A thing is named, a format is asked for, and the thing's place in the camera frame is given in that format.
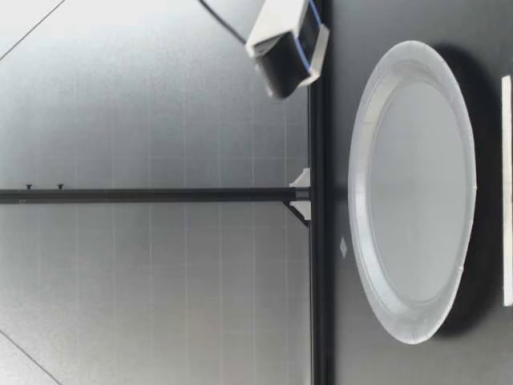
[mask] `plate rim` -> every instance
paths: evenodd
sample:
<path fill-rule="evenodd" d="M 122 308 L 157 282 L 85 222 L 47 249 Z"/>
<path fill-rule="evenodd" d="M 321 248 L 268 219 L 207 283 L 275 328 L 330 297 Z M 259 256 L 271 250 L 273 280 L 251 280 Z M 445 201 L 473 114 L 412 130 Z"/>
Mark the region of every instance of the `plate rim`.
<path fill-rule="evenodd" d="M 463 137 L 463 147 L 465 149 L 465 155 L 467 161 L 465 162 L 465 167 L 467 169 L 467 176 L 469 182 L 469 192 L 468 192 L 468 206 L 466 210 L 467 220 L 466 220 L 466 228 L 463 229 L 462 235 L 462 244 L 458 248 L 457 265 L 454 267 L 454 271 L 456 274 L 452 274 L 451 279 L 448 281 L 448 285 L 450 285 L 450 291 L 447 293 L 440 294 L 440 297 L 445 297 L 445 308 L 443 311 L 440 311 L 440 316 L 436 319 L 436 322 L 428 322 L 427 318 L 421 320 L 421 322 L 417 322 L 417 325 L 410 325 L 410 327 L 398 327 L 400 326 L 397 317 L 397 314 L 390 312 L 390 308 L 387 305 L 383 304 L 382 297 L 377 293 L 374 288 L 373 280 L 369 277 L 369 272 L 367 270 L 367 266 L 365 263 L 366 257 L 363 256 L 362 252 L 362 242 L 360 239 L 359 229 L 361 228 L 362 219 L 358 218 L 357 206 L 362 203 L 358 203 L 362 198 L 360 195 L 365 195 L 365 191 L 359 192 L 357 181 L 357 176 L 365 174 L 365 177 L 368 176 L 368 171 L 358 171 L 356 164 L 356 159 L 358 156 L 355 156 L 355 148 L 358 148 L 359 142 L 367 139 L 371 142 L 374 140 L 374 133 L 376 131 L 377 125 L 370 131 L 370 133 L 366 133 L 364 138 L 362 139 L 362 127 L 365 127 L 364 117 L 368 115 L 370 109 L 370 102 L 376 96 L 378 92 L 381 90 L 378 89 L 382 84 L 383 79 L 386 78 L 387 72 L 390 73 L 391 66 L 394 64 L 398 64 L 400 62 L 410 60 L 419 63 L 424 69 L 432 75 L 433 79 L 436 79 L 438 85 L 446 91 L 447 89 L 451 90 L 451 98 L 449 100 L 449 104 L 451 106 L 451 110 L 457 118 L 458 128 L 462 134 L 465 134 Z M 378 112 L 381 113 L 383 107 L 386 105 L 386 101 L 388 97 L 392 94 L 385 96 L 385 102 L 378 109 Z M 379 60 L 376 67 L 373 69 L 372 74 L 370 75 L 366 87 L 362 93 L 362 97 L 357 109 L 356 120 L 353 126 L 353 135 L 351 139 L 351 147 L 349 151 L 349 170 L 348 170 L 348 206 L 349 206 L 349 224 L 350 224 L 350 232 L 351 238 L 353 240 L 353 249 L 354 254 L 357 261 L 357 269 L 360 275 L 360 279 L 362 281 L 362 285 L 366 292 L 366 297 L 372 307 L 372 310 L 379 322 L 383 325 L 383 327 L 395 337 L 400 342 L 404 342 L 407 344 L 418 344 L 421 342 L 425 342 L 430 339 L 442 326 L 447 315 L 450 313 L 450 309 L 454 304 L 454 300 L 458 293 L 459 284 L 461 281 L 461 277 L 463 275 L 463 267 L 464 262 L 467 256 L 467 250 L 469 241 L 471 239 L 471 230 L 473 225 L 473 218 L 475 213 L 475 200 L 477 194 L 477 176 L 476 176 L 476 161 L 475 161 L 475 145 L 474 145 L 474 137 L 471 125 L 471 119 L 469 117 L 469 112 L 467 110 L 467 105 L 465 103 L 465 99 L 463 98 L 463 94 L 458 85 L 458 81 L 455 78 L 452 70 L 449 65 L 445 62 L 443 57 L 432 47 L 429 45 L 419 42 L 419 41 L 405 41 L 399 43 L 392 48 L 390 48 Z M 372 230 L 372 226 L 368 224 L 369 230 Z M 439 301 L 440 298 L 436 298 L 433 303 Z"/>

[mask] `white edge strip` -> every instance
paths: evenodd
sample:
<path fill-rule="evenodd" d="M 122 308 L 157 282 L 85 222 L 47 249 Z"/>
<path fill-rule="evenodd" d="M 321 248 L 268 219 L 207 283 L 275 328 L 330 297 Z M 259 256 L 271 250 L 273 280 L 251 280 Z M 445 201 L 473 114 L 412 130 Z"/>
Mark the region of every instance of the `white edge strip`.
<path fill-rule="evenodd" d="M 511 154 L 511 77 L 503 77 L 503 257 L 504 305 L 513 306 L 513 170 Z"/>

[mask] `white paper plate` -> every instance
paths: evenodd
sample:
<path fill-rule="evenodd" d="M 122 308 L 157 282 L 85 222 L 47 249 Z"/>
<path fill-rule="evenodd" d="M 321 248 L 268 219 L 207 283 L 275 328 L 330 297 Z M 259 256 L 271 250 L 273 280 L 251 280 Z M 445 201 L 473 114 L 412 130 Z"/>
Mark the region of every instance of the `white paper plate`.
<path fill-rule="evenodd" d="M 471 121 L 455 77 L 426 44 L 398 44 L 367 83 L 349 161 L 358 271 L 397 340 L 424 342 L 449 314 L 476 189 Z"/>

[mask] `black tabletop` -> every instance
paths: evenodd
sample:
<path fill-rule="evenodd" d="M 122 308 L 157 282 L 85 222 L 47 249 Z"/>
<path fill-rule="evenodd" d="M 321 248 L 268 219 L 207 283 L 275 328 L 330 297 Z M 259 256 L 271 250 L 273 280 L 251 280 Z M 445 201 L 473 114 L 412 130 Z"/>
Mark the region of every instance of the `black tabletop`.
<path fill-rule="evenodd" d="M 333 232 L 329 249 L 334 264 L 333 373 L 337 385 L 427 385 L 513 381 L 513 313 L 502 307 L 501 230 L 498 221 L 500 174 L 500 85 L 513 74 L 513 2 L 511 0 L 332 0 L 325 2 L 333 31 L 325 71 L 328 176 Z M 478 293 L 457 302 L 462 309 L 444 333 L 419 346 L 395 341 L 381 327 L 366 301 L 351 248 L 347 185 L 349 146 L 357 106 L 378 60 L 394 44 L 420 40 L 446 58 L 458 77 L 475 118 L 482 207 L 491 205 L 488 226 L 480 218 L 471 246 L 472 282 Z M 349 252 L 340 252 L 344 237 Z M 486 280 L 479 271 L 487 272 Z"/>

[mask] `metal bracket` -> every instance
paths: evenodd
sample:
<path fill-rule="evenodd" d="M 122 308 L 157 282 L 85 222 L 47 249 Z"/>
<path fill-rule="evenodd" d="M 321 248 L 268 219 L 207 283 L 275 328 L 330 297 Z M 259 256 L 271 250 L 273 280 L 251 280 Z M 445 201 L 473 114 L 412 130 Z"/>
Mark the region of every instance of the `metal bracket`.
<path fill-rule="evenodd" d="M 297 179 L 292 182 L 289 187 L 292 188 L 310 188 L 310 169 L 303 168 L 303 172 Z M 289 203 L 292 209 L 295 209 L 302 216 L 303 220 L 310 222 L 312 220 L 312 202 L 308 199 L 297 200 Z"/>

